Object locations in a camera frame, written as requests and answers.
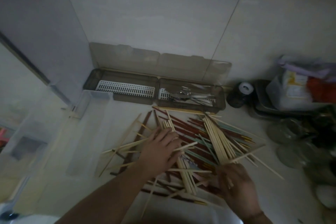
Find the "red object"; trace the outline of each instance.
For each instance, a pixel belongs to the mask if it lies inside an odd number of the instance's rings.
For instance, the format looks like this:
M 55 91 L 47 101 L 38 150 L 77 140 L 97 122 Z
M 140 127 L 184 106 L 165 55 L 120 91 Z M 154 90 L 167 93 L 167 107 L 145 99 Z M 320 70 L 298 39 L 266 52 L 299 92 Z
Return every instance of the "red object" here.
M 309 77 L 307 88 L 314 101 L 320 103 L 336 103 L 336 83 L 327 83 L 321 79 Z

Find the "hand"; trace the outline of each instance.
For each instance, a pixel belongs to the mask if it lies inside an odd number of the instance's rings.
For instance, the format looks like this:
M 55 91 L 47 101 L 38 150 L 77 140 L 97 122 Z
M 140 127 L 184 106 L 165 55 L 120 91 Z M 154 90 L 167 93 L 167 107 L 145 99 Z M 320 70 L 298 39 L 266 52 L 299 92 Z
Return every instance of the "hand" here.
M 149 136 L 136 163 L 143 168 L 147 179 L 167 171 L 181 155 L 180 151 L 173 152 L 181 146 L 182 140 L 178 139 L 178 133 L 166 128 L 157 135 L 159 130 L 155 129 Z
M 218 181 L 224 199 L 241 220 L 262 213 L 255 185 L 241 164 L 228 164 L 218 168 Z

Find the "person's left hand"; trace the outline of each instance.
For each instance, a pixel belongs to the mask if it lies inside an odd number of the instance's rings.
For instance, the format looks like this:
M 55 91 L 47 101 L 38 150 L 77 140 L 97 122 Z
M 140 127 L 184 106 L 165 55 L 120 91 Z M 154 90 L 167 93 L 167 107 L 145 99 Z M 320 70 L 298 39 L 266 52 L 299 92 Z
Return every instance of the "person's left hand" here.
M 136 165 L 140 166 L 148 179 L 167 171 L 181 155 L 180 151 L 173 152 L 181 146 L 181 139 L 176 132 L 171 132 L 172 128 L 162 130 L 156 128 L 149 136 L 141 150 L 140 157 Z

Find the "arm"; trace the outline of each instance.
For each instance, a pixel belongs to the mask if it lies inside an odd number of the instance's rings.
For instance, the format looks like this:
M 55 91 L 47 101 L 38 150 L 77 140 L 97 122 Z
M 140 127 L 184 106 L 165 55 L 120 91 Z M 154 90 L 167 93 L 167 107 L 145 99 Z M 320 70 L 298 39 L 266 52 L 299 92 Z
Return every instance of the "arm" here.
M 244 224 L 272 224 L 261 210 L 254 183 L 241 164 L 221 166 L 217 173 L 227 205 Z
M 126 171 L 92 192 L 60 218 L 56 224 L 119 224 L 147 180 L 167 171 L 180 152 L 178 134 L 159 128 L 149 136 L 138 161 Z

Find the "person's left arm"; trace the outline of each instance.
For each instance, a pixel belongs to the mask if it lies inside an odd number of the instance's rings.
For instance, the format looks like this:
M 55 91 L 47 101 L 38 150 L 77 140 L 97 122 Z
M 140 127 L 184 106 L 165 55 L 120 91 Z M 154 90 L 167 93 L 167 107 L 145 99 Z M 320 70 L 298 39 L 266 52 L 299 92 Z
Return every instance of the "person's left arm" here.
M 145 183 L 167 171 L 180 152 L 179 135 L 171 128 L 153 131 L 136 163 L 70 209 L 56 224 L 119 224 Z

